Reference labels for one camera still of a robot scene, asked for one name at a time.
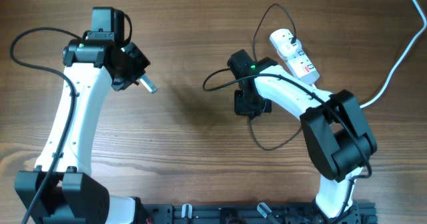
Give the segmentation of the Galaxy smartphone teal screen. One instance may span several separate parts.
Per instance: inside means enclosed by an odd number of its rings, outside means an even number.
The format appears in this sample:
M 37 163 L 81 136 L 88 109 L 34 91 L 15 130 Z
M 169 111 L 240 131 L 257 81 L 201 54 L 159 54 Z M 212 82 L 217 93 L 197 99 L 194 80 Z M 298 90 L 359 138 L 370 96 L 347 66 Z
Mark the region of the Galaxy smartphone teal screen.
M 139 78 L 139 81 L 151 94 L 157 92 L 157 87 L 155 86 L 155 83 L 151 81 L 147 75 L 142 75 Z

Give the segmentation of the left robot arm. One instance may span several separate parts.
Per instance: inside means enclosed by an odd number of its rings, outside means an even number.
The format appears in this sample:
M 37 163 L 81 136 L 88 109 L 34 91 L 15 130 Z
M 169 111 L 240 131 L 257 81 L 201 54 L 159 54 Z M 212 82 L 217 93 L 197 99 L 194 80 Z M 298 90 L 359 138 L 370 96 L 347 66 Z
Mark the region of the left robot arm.
M 49 138 L 34 169 L 15 180 L 24 222 L 151 223 L 140 198 L 111 195 L 91 176 L 93 140 L 109 91 L 130 85 L 157 90 L 145 73 L 149 60 L 131 35 L 127 14 L 96 7 L 91 28 L 64 48 L 64 84 Z

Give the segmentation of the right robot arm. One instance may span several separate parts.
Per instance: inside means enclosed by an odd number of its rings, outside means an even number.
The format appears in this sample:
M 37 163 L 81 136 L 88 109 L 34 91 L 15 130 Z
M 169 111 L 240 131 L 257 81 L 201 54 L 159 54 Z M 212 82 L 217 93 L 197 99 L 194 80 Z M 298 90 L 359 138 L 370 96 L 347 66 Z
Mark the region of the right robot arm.
M 347 217 L 355 184 L 371 177 L 369 158 L 377 151 L 356 97 L 347 90 L 311 87 L 273 59 L 254 61 L 243 49 L 231 55 L 227 66 L 239 85 L 235 113 L 252 121 L 276 103 L 299 120 L 311 162 L 321 175 L 316 207 L 330 223 Z

